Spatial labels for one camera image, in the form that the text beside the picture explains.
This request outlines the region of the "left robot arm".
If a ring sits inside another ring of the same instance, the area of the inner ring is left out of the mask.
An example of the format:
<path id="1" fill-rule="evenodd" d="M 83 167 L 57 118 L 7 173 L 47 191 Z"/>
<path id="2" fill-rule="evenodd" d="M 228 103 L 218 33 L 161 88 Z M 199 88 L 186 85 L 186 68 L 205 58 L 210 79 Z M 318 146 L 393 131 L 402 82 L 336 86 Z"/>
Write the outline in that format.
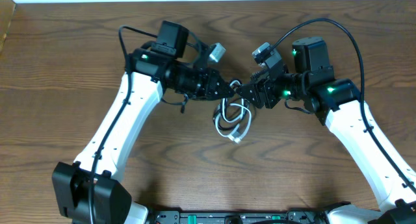
<path id="1" fill-rule="evenodd" d="M 133 201 L 122 186 L 125 167 L 138 135 L 167 90 L 186 101 L 214 101 L 233 96 L 213 68 L 224 47 L 195 40 L 196 58 L 182 61 L 192 32 L 164 21 L 158 34 L 125 52 L 120 88 L 94 137 L 73 163 L 59 162 L 52 183 L 60 215 L 74 223 L 147 223 L 149 210 Z"/>

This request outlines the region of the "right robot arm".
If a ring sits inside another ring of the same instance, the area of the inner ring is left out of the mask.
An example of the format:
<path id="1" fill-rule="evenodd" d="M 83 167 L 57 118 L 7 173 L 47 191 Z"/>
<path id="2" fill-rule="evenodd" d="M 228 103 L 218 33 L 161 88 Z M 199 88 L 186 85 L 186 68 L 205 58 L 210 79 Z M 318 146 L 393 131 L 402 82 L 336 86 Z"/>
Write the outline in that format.
<path id="1" fill-rule="evenodd" d="M 340 202 L 310 212 L 310 223 L 414 223 L 415 171 L 400 156 L 375 122 L 369 106 L 349 79 L 336 79 L 321 37 L 292 43 L 295 73 L 289 73 L 269 43 L 252 56 L 262 70 L 237 93 L 257 108 L 279 101 L 303 101 L 303 112 L 314 114 L 349 152 L 366 178 L 379 209 L 365 210 Z"/>

